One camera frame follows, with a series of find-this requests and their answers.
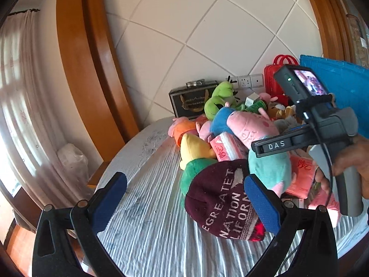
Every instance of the black box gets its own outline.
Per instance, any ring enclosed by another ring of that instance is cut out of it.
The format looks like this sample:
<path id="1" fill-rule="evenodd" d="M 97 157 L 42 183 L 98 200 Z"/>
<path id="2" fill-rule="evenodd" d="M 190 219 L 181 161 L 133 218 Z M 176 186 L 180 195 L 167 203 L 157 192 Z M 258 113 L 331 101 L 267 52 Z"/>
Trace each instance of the black box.
<path id="1" fill-rule="evenodd" d="M 205 82 L 201 79 L 187 82 L 186 86 L 171 90 L 169 98 L 176 118 L 196 118 L 205 113 L 205 102 L 211 98 L 217 85 L 217 81 Z"/>

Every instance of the mattress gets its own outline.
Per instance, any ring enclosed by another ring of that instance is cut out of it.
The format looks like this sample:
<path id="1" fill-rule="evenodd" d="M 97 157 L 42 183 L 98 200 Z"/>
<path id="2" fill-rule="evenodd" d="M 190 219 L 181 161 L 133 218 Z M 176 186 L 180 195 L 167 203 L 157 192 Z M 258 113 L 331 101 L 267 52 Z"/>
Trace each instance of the mattress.
<path id="1" fill-rule="evenodd" d="M 198 227 L 183 208 L 179 149 L 167 135 L 171 123 L 171 118 L 165 118 L 145 128 L 106 169 L 97 188 L 117 171 L 126 174 L 128 188 L 98 238 L 127 277 L 245 276 L 273 234 L 267 233 L 261 242 L 249 242 L 217 238 Z M 368 232 L 368 201 L 364 205 L 361 216 L 342 217 L 334 229 L 338 257 Z M 302 233 L 297 232 L 290 251 Z"/>

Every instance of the curtain rod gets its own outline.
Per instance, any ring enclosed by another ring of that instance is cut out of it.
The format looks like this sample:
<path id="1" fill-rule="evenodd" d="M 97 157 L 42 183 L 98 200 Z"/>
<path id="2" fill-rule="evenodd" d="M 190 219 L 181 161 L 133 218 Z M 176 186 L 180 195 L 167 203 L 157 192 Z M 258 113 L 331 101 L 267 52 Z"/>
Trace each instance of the curtain rod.
<path id="1" fill-rule="evenodd" d="M 27 9 L 27 10 L 22 10 L 22 11 L 17 11 L 17 12 L 12 12 L 12 13 L 9 13 L 8 16 L 11 16 L 11 15 L 16 15 L 18 13 L 25 13 L 27 11 L 34 11 L 34 12 L 38 12 L 40 11 L 39 9 L 36 9 L 36 8 L 33 8 L 33 9 Z"/>

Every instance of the red handle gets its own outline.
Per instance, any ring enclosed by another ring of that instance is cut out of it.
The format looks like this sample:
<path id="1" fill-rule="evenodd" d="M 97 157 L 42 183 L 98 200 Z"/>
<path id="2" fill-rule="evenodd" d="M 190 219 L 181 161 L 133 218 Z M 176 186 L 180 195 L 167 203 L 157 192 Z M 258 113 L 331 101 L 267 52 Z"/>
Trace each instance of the red handle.
<path id="1" fill-rule="evenodd" d="M 298 61 L 295 57 L 291 55 L 278 55 L 276 58 L 274 58 L 273 64 L 279 64 L 282 65 L 284 60 L 287 60 L 289 64 L 295 64 L 298 65 Z"/>

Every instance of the human hand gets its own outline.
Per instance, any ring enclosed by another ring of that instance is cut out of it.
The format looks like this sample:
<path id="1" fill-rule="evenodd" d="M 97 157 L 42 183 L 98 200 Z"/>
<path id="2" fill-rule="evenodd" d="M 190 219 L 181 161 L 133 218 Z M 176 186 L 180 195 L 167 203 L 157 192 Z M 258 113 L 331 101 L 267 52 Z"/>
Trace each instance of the human hand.
<path id="1" fill-rule="evenodd" d="M 340 175 L 350 166 L 355 166 L 361 175 L 362 196 L 369 199 L 369 140 L 365 137 L 356 136 L 354 144 L 338 154 L 332 166 L 333 175 Z M 315 175 L 315 181 L 320 182 L 322 189 L 329 193 L 329 180 L 320 169 Z"/>

